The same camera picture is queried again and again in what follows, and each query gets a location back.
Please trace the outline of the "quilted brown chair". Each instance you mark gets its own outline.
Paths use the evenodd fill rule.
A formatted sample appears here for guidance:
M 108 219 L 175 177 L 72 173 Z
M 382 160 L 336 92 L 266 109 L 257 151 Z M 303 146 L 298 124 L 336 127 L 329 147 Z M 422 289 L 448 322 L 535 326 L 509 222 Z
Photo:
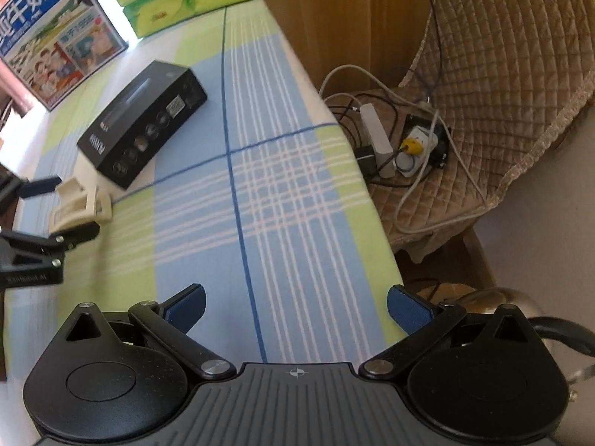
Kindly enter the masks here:
M 432 0 L 393 96 L 433 124 L 443 168 L 374 179 L 388 243 L 415 261 L 504 199 L 594 99 L 594 0 Z

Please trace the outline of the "metal kettle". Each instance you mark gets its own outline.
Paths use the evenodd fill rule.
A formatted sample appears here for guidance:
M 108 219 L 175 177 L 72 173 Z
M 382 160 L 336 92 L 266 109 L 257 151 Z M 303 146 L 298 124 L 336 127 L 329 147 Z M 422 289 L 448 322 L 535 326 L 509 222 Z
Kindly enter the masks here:
M 545 316 L 534 299 L 527 294 L 510 288 L 488 288 L 474 291 L 457 300 L 472 314 L 493 314 L 500 309 L 511 309 L 502 318 L 498 335 L 506 341 L 527 338 L 531 333 L 541 338 L 544 346 L 551 352 L 552 342 L 564 344 L 580 355 L 594 356 L 594 332 L 570 320 Z

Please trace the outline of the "cream hair claw clip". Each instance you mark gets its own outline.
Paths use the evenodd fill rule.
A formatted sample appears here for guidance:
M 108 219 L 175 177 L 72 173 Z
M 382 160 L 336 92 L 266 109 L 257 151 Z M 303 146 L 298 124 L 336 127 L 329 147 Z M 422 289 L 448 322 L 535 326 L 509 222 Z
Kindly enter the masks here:
M 108 192 L 98 186 L 83 186 L 71 177 L 61 182 L 55 192 L 58 205 L 51 211 L 48 230 L 51 234 L 86 223 L 108 223 L 112 220 L 112 201 Z

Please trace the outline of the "black shaver box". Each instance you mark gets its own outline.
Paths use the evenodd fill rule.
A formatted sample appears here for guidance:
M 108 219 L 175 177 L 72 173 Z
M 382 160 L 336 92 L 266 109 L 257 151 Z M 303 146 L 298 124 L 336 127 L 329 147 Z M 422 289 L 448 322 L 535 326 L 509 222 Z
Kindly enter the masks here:
M 96 171 L 126 189 L 207 100 L 190 68 L 152 61 L 99 113 L 78 148 Z

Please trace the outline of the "white power strip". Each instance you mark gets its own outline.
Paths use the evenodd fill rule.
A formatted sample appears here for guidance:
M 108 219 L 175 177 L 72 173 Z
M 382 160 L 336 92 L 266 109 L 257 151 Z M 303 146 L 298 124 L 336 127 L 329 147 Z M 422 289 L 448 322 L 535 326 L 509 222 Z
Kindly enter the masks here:
M 377 112 L 372 104 L 363 104 L 359 107 L 359 114 L 374 151 L 377 175 L 385 179 L 393 178 L 395 175 L 394 150 Z

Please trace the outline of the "blue milk carton box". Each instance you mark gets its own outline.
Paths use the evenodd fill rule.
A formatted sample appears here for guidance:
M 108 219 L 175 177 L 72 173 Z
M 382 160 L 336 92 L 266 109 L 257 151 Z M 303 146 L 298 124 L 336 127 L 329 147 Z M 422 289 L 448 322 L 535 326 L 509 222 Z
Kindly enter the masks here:
M 127 47 L 98 0 L 8 0 L 1 9 L 1 59 L 49 111 Z

